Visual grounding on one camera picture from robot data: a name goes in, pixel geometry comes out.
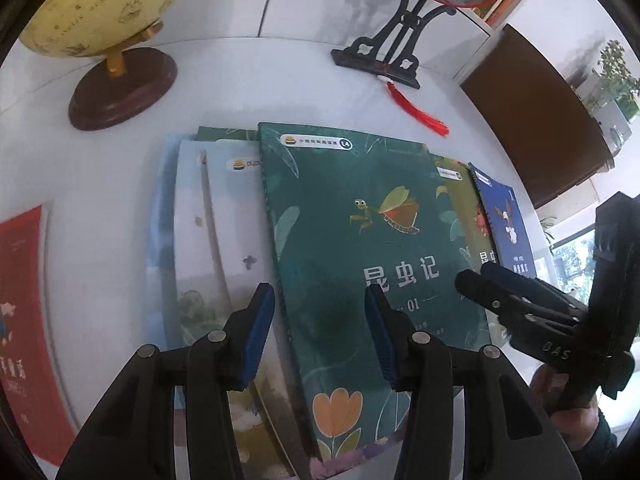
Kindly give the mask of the right hand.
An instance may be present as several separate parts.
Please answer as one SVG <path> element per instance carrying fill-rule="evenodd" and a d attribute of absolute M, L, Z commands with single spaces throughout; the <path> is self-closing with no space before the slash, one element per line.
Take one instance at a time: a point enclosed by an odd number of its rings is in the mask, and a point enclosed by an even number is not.
<path fill-rule="evenodd" d="M 597 398 L 593 396 L 588 402 L 562 408 L 560 397 L 567 383 L 567 374 L 560 374 L 544 364 L 537 368 L 529 388 L 544 407 L 568 448 L 577 452 L 582 450 L 596 433 L 599 426 L 599 407 Z"/>

